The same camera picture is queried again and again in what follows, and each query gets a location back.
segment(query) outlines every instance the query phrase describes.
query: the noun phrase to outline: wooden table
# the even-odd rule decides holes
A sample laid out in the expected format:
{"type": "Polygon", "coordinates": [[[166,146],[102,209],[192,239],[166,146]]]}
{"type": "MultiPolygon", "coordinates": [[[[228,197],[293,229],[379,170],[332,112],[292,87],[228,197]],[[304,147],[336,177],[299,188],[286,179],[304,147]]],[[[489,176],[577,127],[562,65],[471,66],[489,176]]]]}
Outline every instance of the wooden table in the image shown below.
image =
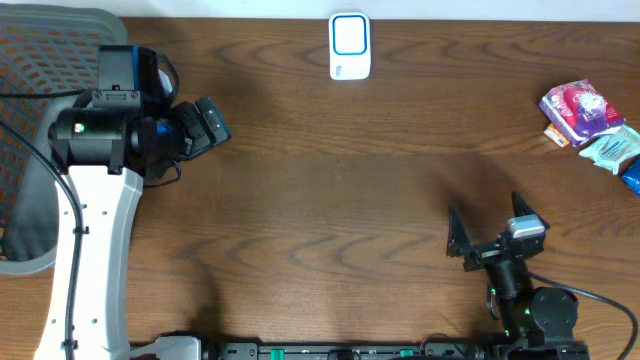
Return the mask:
{"type": "MultiPolygon", "coordinates": [[[[336,82],[326,21],[125,23],[130,42],[175,64],[181,100],[210,95],[233,132],[142,197],[132,341],[174,329],[264,342],[499,331],[485,274],[445,256],[447,207],[492,241],[512,190],[552,224],[532,270],[640,313],[640,199],[546,139],[537,107],[588,78],[640,127],[638,25],[375,21],[371,76],[336,82]]],[[[0,277],[1,358],[32,356],[52,274],[0,277]]],[[[622,350],[620,311],[583,299],[579,316],[592,359],[622,350]]]]}

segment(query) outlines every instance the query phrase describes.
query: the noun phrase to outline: perforated basket side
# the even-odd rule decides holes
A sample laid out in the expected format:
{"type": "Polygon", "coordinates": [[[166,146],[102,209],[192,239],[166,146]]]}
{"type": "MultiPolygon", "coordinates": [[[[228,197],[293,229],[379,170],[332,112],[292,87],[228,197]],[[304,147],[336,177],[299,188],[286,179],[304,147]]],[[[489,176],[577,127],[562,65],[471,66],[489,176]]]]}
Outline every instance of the perforated basket side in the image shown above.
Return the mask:
{"type": "MultiPolygon", "coordinates": [[[[99,46],[126,42],[122,21],[103,10],[0,4],[0,92],[95,87],[99,46]]],[[[50,154],[46,131],[51,120],[43,120],[50,104],[49,100],[3,99],[0,119],[50,154]]],[[[5,252],[9,260],[23,262],[18,267],[16,262],[0,261],[0,273],[33,272],[25,268],[27,262],[50,253],[57,242],[55,187],[33,162],[25,149],[0,130],[0,244],[12,249],[11,254],[5,252]],[[29,191],[34,184],[40,191],[29,191]]]]}

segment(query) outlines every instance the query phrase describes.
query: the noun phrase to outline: white wall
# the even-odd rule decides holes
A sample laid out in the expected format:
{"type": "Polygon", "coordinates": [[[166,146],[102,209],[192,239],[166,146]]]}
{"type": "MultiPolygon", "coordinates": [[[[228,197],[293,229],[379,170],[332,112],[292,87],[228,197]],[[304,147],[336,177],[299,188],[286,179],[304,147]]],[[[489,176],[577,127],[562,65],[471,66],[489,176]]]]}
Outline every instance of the white wall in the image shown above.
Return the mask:
{"type": "Polygon", "coordinates": [[[97,7],[120,16],[326,19],[360,10],[372,19],[640,21],[640,0],[0,0],[97,7]]]}

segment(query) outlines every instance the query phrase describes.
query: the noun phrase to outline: purple snack package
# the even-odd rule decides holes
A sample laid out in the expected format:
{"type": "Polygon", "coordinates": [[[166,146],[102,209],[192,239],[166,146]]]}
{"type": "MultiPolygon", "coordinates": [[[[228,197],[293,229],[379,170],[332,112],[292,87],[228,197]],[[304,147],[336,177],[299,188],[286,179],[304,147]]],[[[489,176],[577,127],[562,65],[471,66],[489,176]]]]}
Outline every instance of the purple snack package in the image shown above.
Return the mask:
{"type": "Polygon", "coordinates": [[[594,137],[613,134],[625,123],[625,118],[588,80],[551,89],[539,106],[573,146],[580,146],[594,137]]]}

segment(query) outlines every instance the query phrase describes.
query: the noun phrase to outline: wood grain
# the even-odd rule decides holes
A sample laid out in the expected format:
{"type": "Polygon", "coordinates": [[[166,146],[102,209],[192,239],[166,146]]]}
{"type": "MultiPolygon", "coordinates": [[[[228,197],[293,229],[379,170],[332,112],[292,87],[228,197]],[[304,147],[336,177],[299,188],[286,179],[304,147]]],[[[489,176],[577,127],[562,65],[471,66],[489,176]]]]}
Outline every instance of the wood grain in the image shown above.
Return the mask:
{"type": "MultiPolygon", "coordinates": [[[[233,139],[147,191],[129,257],[132,341],[193,329],[265,342],[419,341],[499,330],[483,273],[445,256],[447,208],[491,241],[519,190],[552,224],[532,270],[640,312],[640,201],[542,135],[537,102],[588,78],[640,127],[640,26],[375,21],[369,79],[328,74],[325,21],[125,19],[181,99],[233,139]]],[[[38,345],[52,271],[0,277],[0,357],[38,345]]],[[[611,359],[624,315],[583,300],[576,337],[611,359]]],[[[638,357],[637,350],[631,358],[638,357]]]]}

